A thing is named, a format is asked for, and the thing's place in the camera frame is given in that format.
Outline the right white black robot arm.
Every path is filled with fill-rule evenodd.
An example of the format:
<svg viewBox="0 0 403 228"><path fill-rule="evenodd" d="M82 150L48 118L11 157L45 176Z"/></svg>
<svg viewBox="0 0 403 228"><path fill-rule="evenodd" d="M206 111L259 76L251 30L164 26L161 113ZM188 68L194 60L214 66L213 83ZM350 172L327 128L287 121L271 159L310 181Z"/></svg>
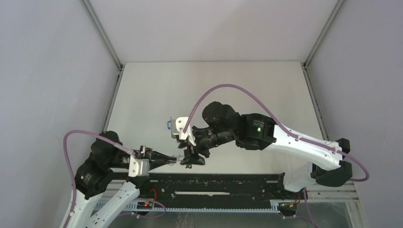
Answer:
<svg viewBox="0 0 403 228"><path fill-rule="evenodd" d="M292 137L290 129L281 129L271 117L239 114L220 102L207 105L202 118L205 128L186 128L188 117L171 120L171 136L184 150L181 165L187 168L204 165L210 149L235 142L245 150L283 152L307 161L303 167L280 174L276 191L284 199L313 184L340 187L352 177L352 165L344 160L344 153L350 151L347 139L320 141L301 133Z"/></svg>

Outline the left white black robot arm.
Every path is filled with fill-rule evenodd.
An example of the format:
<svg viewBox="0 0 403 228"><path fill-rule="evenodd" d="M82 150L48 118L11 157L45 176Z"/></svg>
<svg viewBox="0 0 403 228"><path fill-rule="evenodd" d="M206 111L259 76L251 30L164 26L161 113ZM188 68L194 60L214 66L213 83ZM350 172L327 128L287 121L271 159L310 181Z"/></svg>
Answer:
<svg viewBox="0 0 403 228"><path fill-rule="evenodd" d="M74 133L93 136L89 157L73 172L67 139ZM107 228L115 218L124 215L127 206L136 201L141 208L152 209L159 205L166 213L166 206L157 202L157 191L151 186L148 172L164 165L172 165L177 158L146 146L139 150L128 149L120 142L118 134L105 131L100 134L84 130L72 130L63 138L63 150L72 181L69 206L62 220L62 228ZM117 193L96 213L94 209L108 185L117 177L114 168L126 169L124 183Z"/></svg>

